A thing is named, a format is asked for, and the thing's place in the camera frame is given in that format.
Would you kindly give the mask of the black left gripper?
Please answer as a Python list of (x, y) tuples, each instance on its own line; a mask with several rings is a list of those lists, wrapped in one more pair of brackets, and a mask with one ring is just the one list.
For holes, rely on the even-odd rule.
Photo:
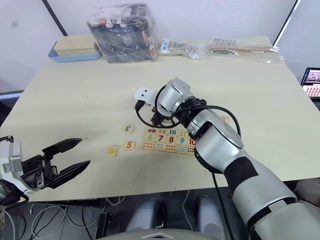
[(81, 174), (91, 163), (90, 160), (72, 164), (58, 173), (51, 164), (53, 156), (73, 149), (83, 139), (68, 138), (42, 150), (44, 155), (36, 155), (22, 162), (22, 179), (32, 191), (44, 188), (56, 189)]

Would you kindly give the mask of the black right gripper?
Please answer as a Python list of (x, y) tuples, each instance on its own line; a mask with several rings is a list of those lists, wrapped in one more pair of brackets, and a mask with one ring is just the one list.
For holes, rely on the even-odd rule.
[(152, 112), (153, 116), (150, 119), (150, 121), (154, 126), (164, 126), (165, 123), (168, 123), (169, 126), (173, 126), (176, 124), (174, 120), (171, 119), (169, 116), (164, 116), (161, 113), (159, 113), (156, 110), (155, 106), (152, 108)]

